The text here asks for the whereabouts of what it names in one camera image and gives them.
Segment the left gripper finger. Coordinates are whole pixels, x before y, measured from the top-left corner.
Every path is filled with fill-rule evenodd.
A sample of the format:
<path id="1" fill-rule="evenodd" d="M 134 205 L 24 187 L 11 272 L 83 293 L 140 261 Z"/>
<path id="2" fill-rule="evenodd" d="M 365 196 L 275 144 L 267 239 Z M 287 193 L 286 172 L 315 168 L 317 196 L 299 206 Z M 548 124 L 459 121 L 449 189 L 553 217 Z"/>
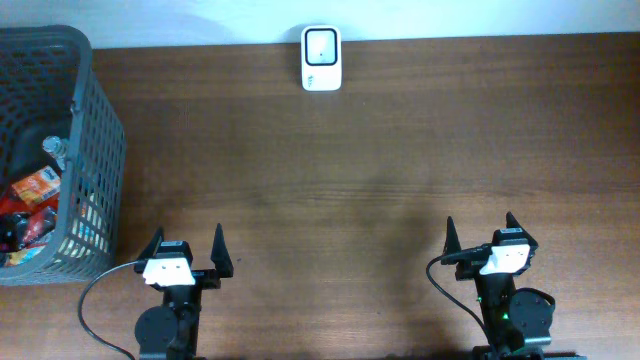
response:
<path id="1" fill-rule="evenodd" d="M 220 278 L 232 278 L 234 275 L 234 265 L 228 252 L 223 228 L 220 223 L 217 224 L 210 260 L 213 262 L 216 272 Z"/>
<path id="2" fill-rule="evenodd" d="M 158 227 L 154 235 L 152 236 L 151 241 L 140 253 L 137 260 L 146 261 L 149 258 L 153 258 L 157 253 L 158 247 L 163 241 L 164 241 L 164 229 L 162 227 Z"/>

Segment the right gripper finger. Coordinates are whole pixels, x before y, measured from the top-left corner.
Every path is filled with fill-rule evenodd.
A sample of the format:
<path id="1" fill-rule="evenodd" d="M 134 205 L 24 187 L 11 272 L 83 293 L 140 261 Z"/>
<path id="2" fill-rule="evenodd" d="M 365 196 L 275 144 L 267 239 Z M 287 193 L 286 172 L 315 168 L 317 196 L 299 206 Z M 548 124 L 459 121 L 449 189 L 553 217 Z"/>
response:
<path id="1" fill-rule="evenodd" d="M 459 253 L 460 251 L 461 245 L 458 238 L 457 230 L 455 228 L 454 220 L 451 216 L 448 216 L 446 221 L 446 237 L 443 254 L 453 255 L 455 253 Z"/>
<path id="2" fill-rule="evenodd" d="M 506 213 L 506 227 L 508 229 L 522 229 L 522 226 L 511 212 Z"/>

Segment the orange small snack box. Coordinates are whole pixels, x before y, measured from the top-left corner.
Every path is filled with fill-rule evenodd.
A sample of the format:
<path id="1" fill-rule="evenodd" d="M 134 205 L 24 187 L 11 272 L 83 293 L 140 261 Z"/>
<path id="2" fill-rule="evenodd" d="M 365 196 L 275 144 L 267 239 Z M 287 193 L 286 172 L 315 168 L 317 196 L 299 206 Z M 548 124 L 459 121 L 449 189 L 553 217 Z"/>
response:
<path id="1" fill-rule="evenodd" d="M 13 183 L 11 191 L 29 207 L 39 205 L 60 192 L 61 178 L 49 165 Z"/>

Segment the dark red snack packet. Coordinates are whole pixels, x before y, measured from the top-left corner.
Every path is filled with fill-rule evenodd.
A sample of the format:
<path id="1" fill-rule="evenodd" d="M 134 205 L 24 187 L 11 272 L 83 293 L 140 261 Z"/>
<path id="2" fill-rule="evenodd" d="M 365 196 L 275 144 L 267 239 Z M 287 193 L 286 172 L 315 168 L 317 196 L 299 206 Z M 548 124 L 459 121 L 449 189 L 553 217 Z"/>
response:
<path id="1" fill-rule="evenodd" d="M 55 229 L 57 213 L 45 207 L 37 213 L 13 213 L 1 216 L 1 251 L 17 252 L 42 242 Z"/>

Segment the blue mouthwash bottle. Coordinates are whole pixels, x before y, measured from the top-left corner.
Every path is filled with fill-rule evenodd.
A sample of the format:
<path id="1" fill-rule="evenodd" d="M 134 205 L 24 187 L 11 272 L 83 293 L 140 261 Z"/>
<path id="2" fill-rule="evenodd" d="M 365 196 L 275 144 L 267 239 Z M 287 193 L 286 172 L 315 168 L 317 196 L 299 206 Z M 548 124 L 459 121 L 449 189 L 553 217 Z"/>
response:
<path id="1" fill-rule="evenodd" d="M 58 136 L 48 136 L 42 142 L 42 149 L 56 162 L 59 170 L 66 169 L 65 159 L 68 152 L 68 140 Z"/>

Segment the yellow snack bag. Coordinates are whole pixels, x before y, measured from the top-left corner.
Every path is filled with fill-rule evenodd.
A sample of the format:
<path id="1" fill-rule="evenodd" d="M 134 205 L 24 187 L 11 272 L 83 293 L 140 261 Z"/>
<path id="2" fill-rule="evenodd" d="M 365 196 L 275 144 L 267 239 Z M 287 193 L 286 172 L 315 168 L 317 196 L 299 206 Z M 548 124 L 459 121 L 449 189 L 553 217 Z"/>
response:
<path id="1" fill-rule="evenodd" d="M 15 252 L 2 253 L 1 267 L 14 267 L 14 266 L 22 265 L 30 261 L 31 259 L 33 259 L 44 248 L 45 248 L 45 245 L 40 244 L 40 245 L 25 247 Z"/>

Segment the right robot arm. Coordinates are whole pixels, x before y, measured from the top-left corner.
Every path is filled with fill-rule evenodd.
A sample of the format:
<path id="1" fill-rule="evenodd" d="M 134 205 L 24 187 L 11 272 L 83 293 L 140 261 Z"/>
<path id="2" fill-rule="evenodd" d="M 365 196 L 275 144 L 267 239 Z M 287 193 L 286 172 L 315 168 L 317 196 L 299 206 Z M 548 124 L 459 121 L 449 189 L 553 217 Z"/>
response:
<path id="1" fill-rule="evenodd" d="M 492 240 L 464 249 L 451 217 L 440 263 L 456 267 L 458 281 L 472 280 L 481 309 L 485 346 L 471 351 L 473 359 L 542 359 L 551 343 L 555 299 L 540 290 L 517 288 L 514 278 L 531 267 L 538 242 L 512 213 Z"/>

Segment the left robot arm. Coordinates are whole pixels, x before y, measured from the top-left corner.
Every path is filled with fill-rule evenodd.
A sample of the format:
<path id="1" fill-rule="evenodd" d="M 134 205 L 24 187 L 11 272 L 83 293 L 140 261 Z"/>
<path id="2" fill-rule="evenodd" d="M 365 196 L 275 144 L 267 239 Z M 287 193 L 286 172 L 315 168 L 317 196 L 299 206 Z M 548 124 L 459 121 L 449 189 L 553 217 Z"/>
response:
<path id="1" fill-rule="evenodd" d="M 193 254 L 186 241 L 168 241 L 158 228 L 137 258 L 134 272 L 162 294 L 162 303 L 144 311 L 135 325 L 141 359 L 195 359 L 201 298 L 234 275 L 223 228 L 215 229 L 208 269 L 191 268 Z"/>

